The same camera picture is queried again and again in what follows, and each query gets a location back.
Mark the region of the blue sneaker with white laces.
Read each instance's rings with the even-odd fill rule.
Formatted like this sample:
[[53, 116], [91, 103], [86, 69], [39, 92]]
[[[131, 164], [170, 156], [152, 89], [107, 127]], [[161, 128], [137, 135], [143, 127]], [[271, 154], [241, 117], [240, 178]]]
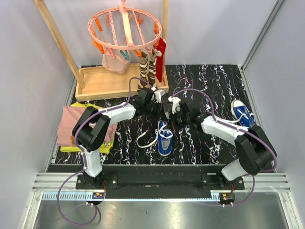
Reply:
[[161, 156], [168, 156], [172, 151], [173, 132], [168, 129], [166, 121], [158, 121], [157, 129], [155, 130], [155, 139], [150, 143], [141, 146], [140, 138], [144, 137], [147, 131], [136, 138], [136, 144], [139, 148], [149, 148], [157, 143], [157, 149]]

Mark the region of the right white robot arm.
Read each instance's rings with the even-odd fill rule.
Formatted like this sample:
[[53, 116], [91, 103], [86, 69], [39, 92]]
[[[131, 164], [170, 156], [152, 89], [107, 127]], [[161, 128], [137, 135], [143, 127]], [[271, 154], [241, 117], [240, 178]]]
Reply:
[[172, 105], [169, 117], [176, 128], [189, 125], [235, 147], [237, 159], [227, 164], [216, 177], [218, 187], [227, 189], [234, 179], [246, 174], [255, 176], [275, 162], [276, 153], [261, 127], [242, 127], [222, 121], [217, 116], [200, 112], [193, 101], [182, 102], [178, 97], [169, 97], [168, 102]]

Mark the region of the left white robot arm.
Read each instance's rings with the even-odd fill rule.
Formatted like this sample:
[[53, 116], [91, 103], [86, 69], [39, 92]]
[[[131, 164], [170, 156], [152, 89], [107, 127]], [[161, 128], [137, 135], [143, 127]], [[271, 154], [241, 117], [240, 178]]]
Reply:
[[129, 97], [127, 102], [119, 105], [101, 110], [92, 106], [85, 109], [73, 128], [72, 136], [83, 157], [83, 178], [91, 188], [97, 189], [103, 183], [103, 177], [100, 175], [100, 147], [105, 141], [108, 128], [141, 115], [165, 118], [162, 106], [164, 96], [164, 90], [142, 88], [138, 95]]

